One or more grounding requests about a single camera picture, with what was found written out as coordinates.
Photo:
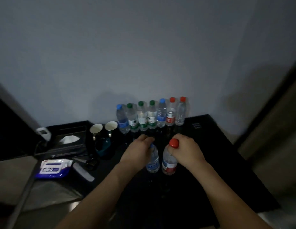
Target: water bottle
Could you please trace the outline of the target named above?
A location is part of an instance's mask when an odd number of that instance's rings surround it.
[[[127,118],[130,126],[131,132],[138,131],[138,121],[137,121],[137,114],[133,108],[133,104],[127,104]]]
[[[167,115],[167,110],[166,110],[166,103],[165,99],[160,99],[159,103],[159,108],[158,108],[158,127],[162,128],[165,126],[165,121],[166,121],[166,115]]]
[[[179,141],[176,138],[172,138],[169,141],[169,146],[176,149],[179,147]],[[166,175],[173,175],[177,169],[178,161],[168,152],[167,148],[168,145],[165,147],[163,152],[162,171]]]
[[[126,117],[126,113],[123,110],[123,106],[121,104],[116,105],[116,116],[118,120],[118,128],[123,134],[127,134],[130,130],[128,118]]]
[[[146,169],[148,170],[149,173],[156,173],[160,169],[158,149],[153,143],[151,143],[149,151],[151,155],[150,155],[150,161],[146,165]]]
[[[173,126],[175,124],[175,118],[176,118],[176,109],[175,109],[175,98],[170,98],[170,104],[167,109],[167,117],[166,117],[166,125],[167,126]]]
[[[142,101],[138,103],[137,116],[138,116],[139,130],[146,131],[148,129],[147,112],[144,107],[144,102]]]
[[[157,109],[155,108],[154,100],[150,100],[150,106],[148,107],[148,127],[150,129],[157,128]]]
[[[186,98],[182,96],[180,98],[180,103],[178,105],[178,110],[176,114],[176,125],[183,125],[185,120],[185,112],[186,112]]]

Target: bottle without label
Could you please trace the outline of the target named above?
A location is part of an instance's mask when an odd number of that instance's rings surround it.
[[[176,118],[176,109],[175,109],[175,98],[170,98],[170,104],[167,108],[167,117],[166,117],[166,125],[167,126],[173,126],[175,124],[175,118]]]
[[[155,129],[157,127],[157,109],[155,108],[154,100],[150,100],[150,106],[148,107],[148,127]]]
[[[167,115],[167,109],[166,109],[165,99],[160,99],[160,103],[158,107],[158,117],[157,117],[158,127],[162,128],[165,126],[166,115]]]
[[[142,101],[138,103],[137,116],[138,116],[139,130],[146,131],[148,129],[147,112],[144,106],[144,102]]]
[[[178,161],[168,152],[168,146],[176,149],[179,147],[179,141],[175,138],[171,139],[169,141],[169,145],[165,147],[163,153],[162,171],[166,175],[173,175],[177,169]]]
[[[127,104],[127,118],[130,126],[131,132],[138,131],[138,121],[137,121],[137,114],[133,108],[133,104]]]
[[[118,128],[123,134],[127,134],[130,130],[128,118],[121,104],[116,105],[116,116]]]
[[[185,120],[186,113],[186,98],[182,96],[180,98],[180,103],[178,105],[177,114],[176,114],[176,125],[183,125]]]
[[[159,153],[158,153],[158,150],[154,144],[150,145],[149,151],[150,151],[151,155],[150,155],[150,161],[146,165],[146,169],[150,173],[156,173],[156,172],[158,172],[158,170],[160,168]]]

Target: person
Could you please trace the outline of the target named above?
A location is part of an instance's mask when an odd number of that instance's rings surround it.
[[[204,188],[222,229],[271,229],[208,164],[198,144],[182,134],[179,147],[169,153],[187,168]],[[153,137],[141,135],[134,140],[108,176],[78,204],[56,229],[104,228],[125,186],[148,163]]]

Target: wet wipes package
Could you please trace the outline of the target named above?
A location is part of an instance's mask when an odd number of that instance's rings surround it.
[[[36,178],[63,178],[65,177],[72,165],[73,161],[69,159],[49,159],[41,162],[40,171],[36,174]]]

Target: red bottle cap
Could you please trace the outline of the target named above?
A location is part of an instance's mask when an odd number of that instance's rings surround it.
[[[169,145],[173,148],[178,148],[179,147],[179,140],[177,140],[176,138],[172,138],[170,141],[169,141]]]

